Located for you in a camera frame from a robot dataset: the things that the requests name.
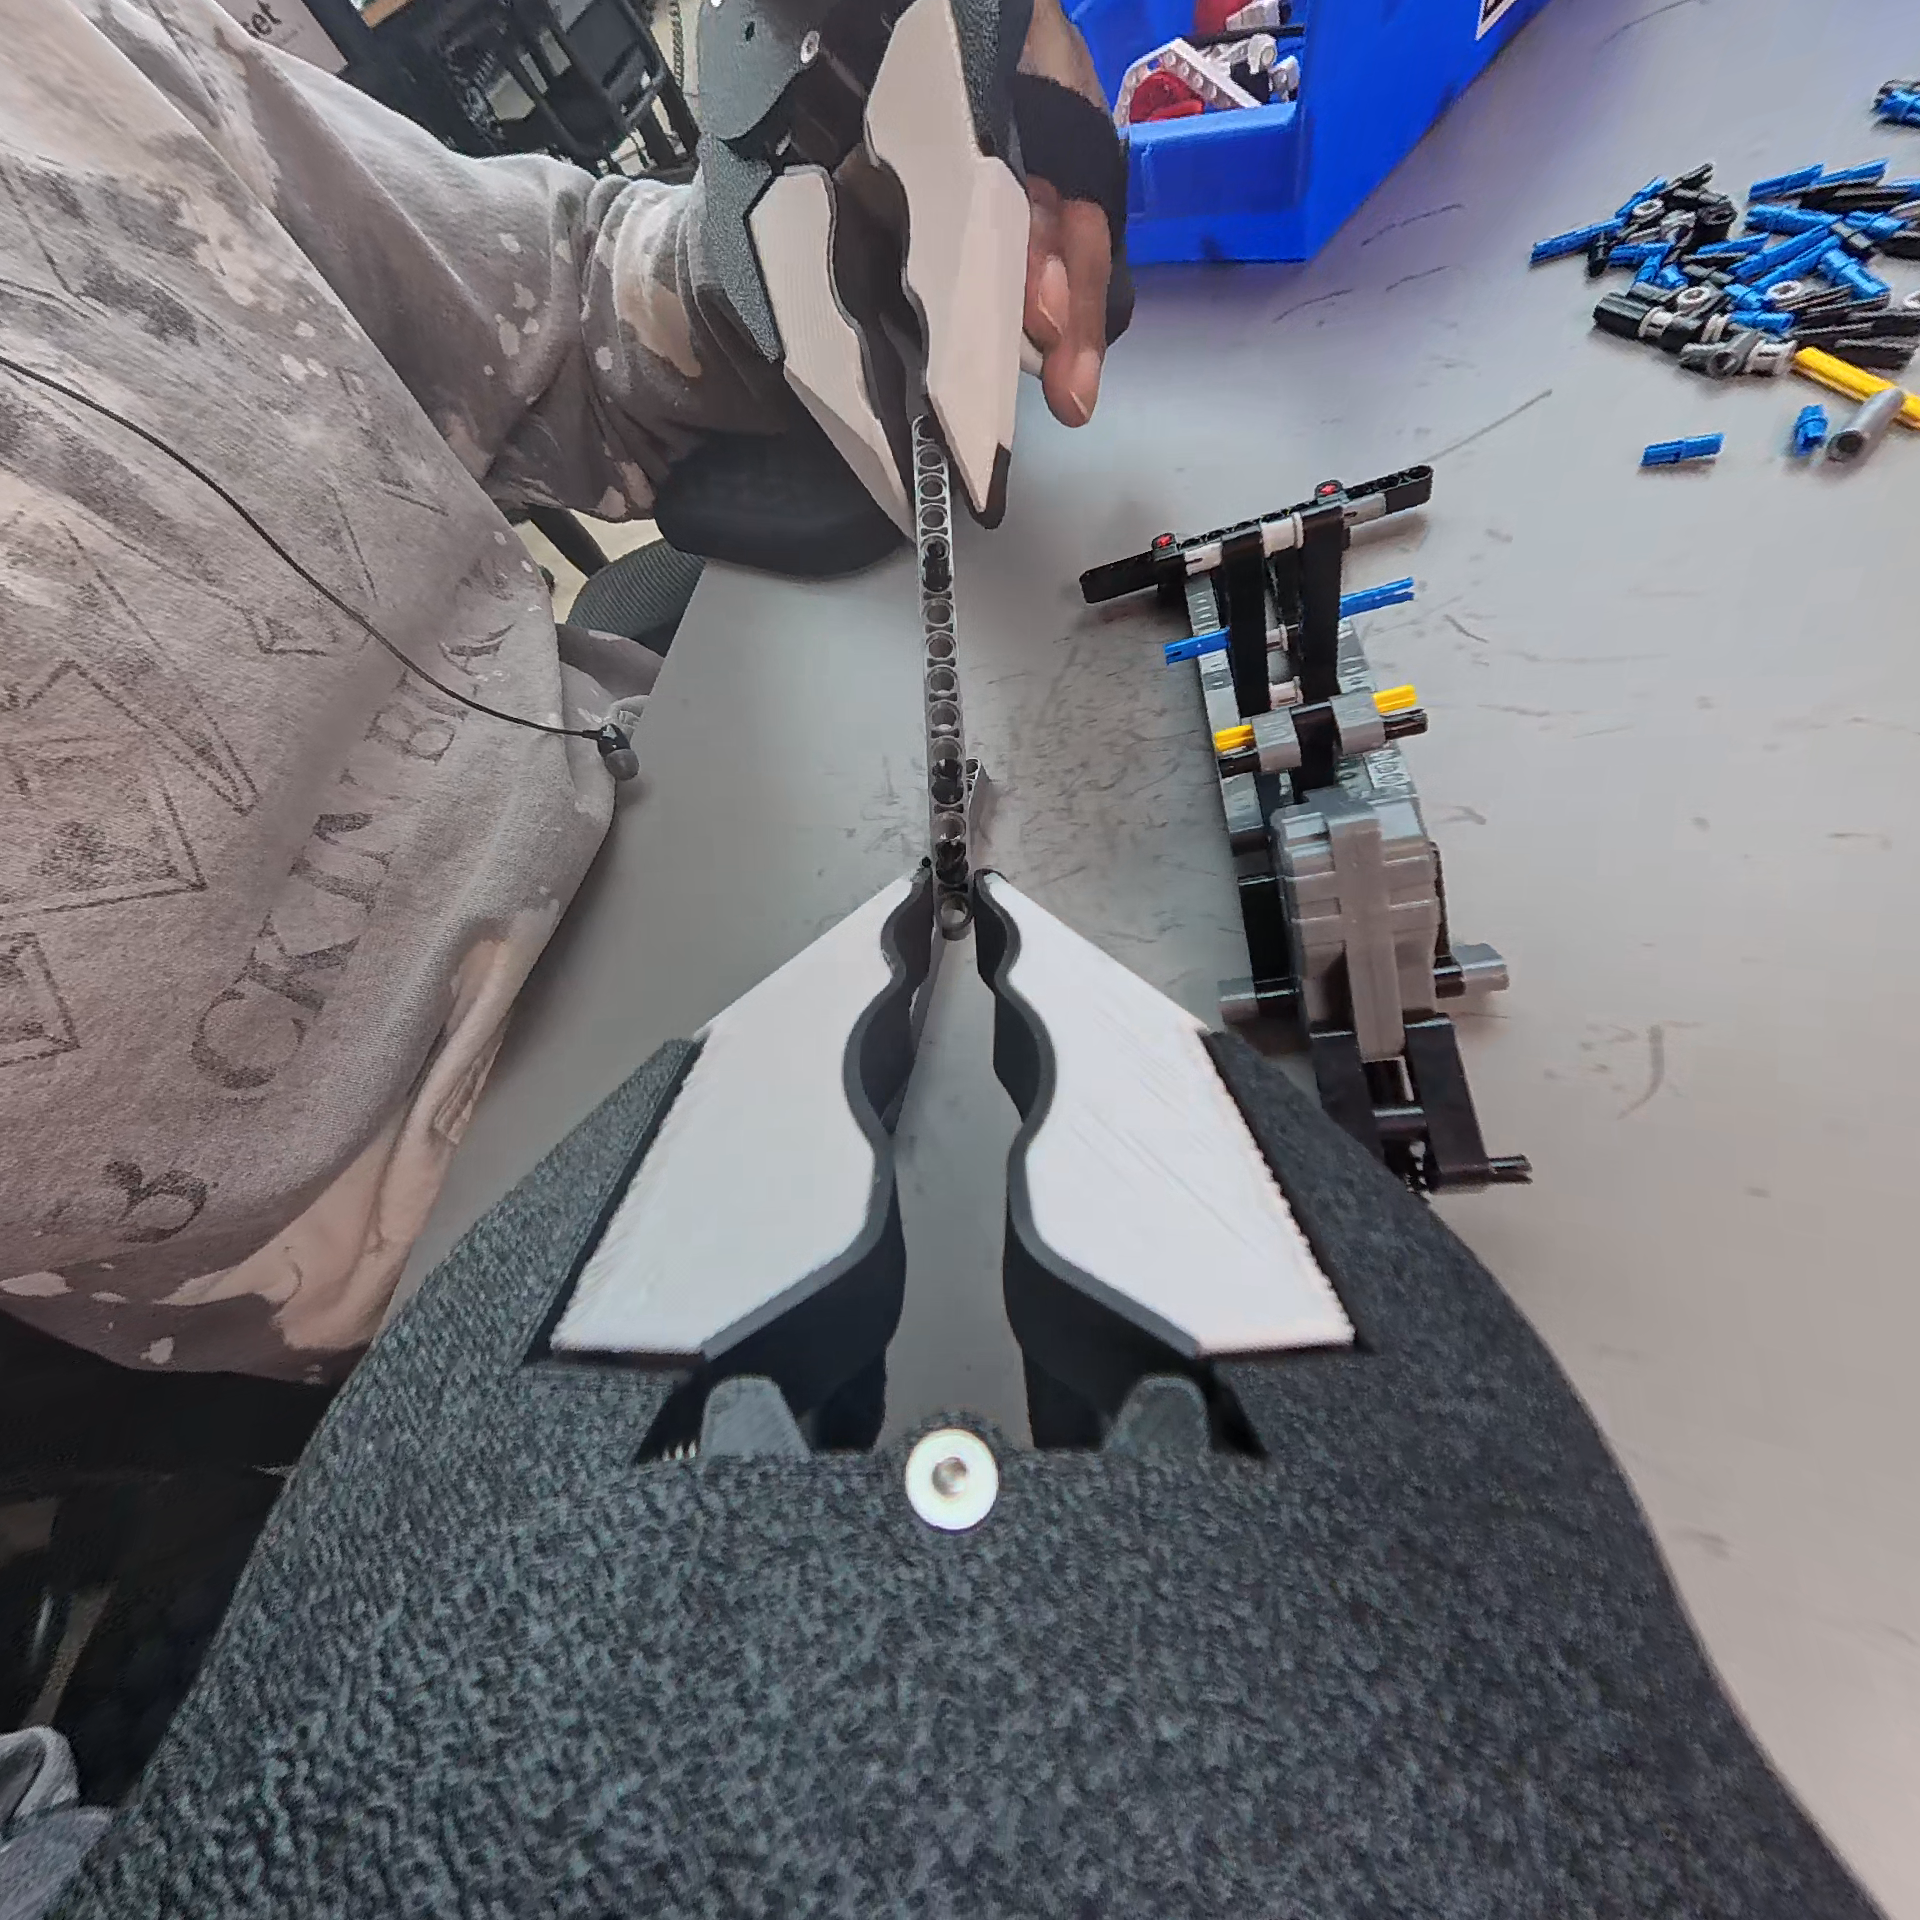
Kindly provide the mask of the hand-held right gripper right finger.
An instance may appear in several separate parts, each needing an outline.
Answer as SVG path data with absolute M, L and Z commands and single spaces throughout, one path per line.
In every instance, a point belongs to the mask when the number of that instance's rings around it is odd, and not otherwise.
M 1018 1112 L 1001 1298 L 1036 1449 L 1100 1449 L 1167 1383 L 1202 1444 L 1256 1449 L 1229 1371 L 1351 1356 L 1355 1327 L 1178 1001 L 985 872 L 991 1066 Z

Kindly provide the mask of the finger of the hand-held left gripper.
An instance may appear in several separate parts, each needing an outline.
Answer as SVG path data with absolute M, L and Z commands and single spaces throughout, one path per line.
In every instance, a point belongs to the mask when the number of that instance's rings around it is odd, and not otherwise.
M 912 521 L 899 458 L 871 394 L 862 334 L 833 277 L 833 189 L 818 165 L 770 180 L 745 229 L 780 337 L 780 369 L 832 450 L 889 521 Z
M 948 2 L 899 13 L 864 110 L 868 158 L 903 207 L 899 282 L 920 386 L 971 517 L 1003 517 L 1021 379 L 1029 205 L 977 138 Z

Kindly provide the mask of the blue bin with brick pieces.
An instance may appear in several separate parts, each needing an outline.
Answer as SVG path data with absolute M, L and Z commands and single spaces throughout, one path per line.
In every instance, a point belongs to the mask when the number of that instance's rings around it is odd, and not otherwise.
M 1539 2 L 1081 2 L 1125 147 L 1136 264 L 1307 262 L 1541 14 Z M 1243 104 L 1136 107 L 1171 42 L 1234 66 Z

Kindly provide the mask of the yellow axle rod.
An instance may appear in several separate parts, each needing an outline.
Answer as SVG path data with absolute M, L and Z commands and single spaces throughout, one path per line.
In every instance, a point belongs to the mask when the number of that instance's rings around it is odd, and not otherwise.
M 1792 354 L 1789 371 L 1819 388 L 1833 393 L 1837 397 L 1851 399 L 1860 405 L 1873 401 L 1880 394 L 1892 394 L 1898 406 L 1898 424 L 1918 432 L 1920 424 L 1920 401 L 1915 393 L 1908 393 L 1898 381 L 1886 379 L 1870 369 L 1861 369 L 1847 359 L 1836 356 L 1823 348 L 1798 348 Z

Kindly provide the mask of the pile of blue black pins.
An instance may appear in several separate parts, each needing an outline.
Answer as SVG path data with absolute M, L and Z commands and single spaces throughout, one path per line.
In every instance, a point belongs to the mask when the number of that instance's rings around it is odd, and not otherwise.
M 1712 381 L 1774 379 L 1817 348 L 1895 381 L 1915 371 L 1915 167 L 1806 163 L 1723 190 L 1709 163 L 1656 175 L 1551 232 L 1532 270 L 1575 264 L 1591 324 Z

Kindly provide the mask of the toy truck chassis assembly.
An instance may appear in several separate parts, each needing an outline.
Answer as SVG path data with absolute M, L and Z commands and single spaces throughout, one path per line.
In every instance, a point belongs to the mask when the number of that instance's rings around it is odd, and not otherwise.
M 1503 957 L 1456 943 L 1443 865 L 1404 743 L 1428 731 L 1407 684 L 1373 676 L 1360 612 L 1409 582 L 1344 594 L 1358 530 L 1429 502 L 1414 464 L 1325 480 L 1280 512 L 1085 568 L 1091 607 L 1154 594 L 1184 612 L 1165 663 L 1191 660 L 1212 733 L 1247 974 L 1218 988 L 1227 1024 L 1283 1024 L 1322 1111 L 1421 1195 L 1525 1186 L 1483 1142 L 1450 1007 L 1508 986 Z

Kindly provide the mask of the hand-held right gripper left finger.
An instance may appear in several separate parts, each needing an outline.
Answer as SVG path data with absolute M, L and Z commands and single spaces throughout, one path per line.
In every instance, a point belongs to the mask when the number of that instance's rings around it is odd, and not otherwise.
M 647 1449 L 762 1379 L 814 1449 L 871 1449 L 903 1301 L 895 1123 L 934 875 L 832 925 L 691 1041 L 573 1267 L 550 1352 L 681 1377 Z

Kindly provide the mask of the person's left hand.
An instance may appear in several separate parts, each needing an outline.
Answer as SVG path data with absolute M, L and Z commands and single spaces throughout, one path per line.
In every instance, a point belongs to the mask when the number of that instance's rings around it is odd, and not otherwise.
M 1027 205 L 1021 331 L 1047 412 L 1091 421 L 1101 362 L 1125 333 L 1125 154 L 1091 53 L 1057 2 L 1033 2 L 1014 76 Z

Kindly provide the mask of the long grey perforated beam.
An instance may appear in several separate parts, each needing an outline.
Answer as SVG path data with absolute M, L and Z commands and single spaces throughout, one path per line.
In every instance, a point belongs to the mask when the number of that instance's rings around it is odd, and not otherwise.
M 967 738 L 966 700 L 957 672 L 955 572 L 954 572 L 954 476 L 937 421 L 923 410 L 912 421 L 910 505 L 916 529 L 916 582 L 921 619 L 923 696 L 923 788 L 929 765 L 952 756 L 966 763 L 966 792 L 957 809 L 936 809 L 925 792 L 925 860 L 931 880 L 931 925 L 949 944 L 961 941 L 974 920 L 974 824 L 982 790 L 982 765 Z M 934 875 L 937 846 L 967 850 L 970 879 L 961 892 L 943 892 Z

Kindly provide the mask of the heap of white red pieces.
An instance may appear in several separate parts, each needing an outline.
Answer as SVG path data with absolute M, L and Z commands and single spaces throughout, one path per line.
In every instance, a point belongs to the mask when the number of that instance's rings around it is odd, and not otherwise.
M 1291 104 L 1303 38 L 1306 21 L 1290 2 L 1195 2 L 1186 35 L 1124 70 L 1116 130 Z

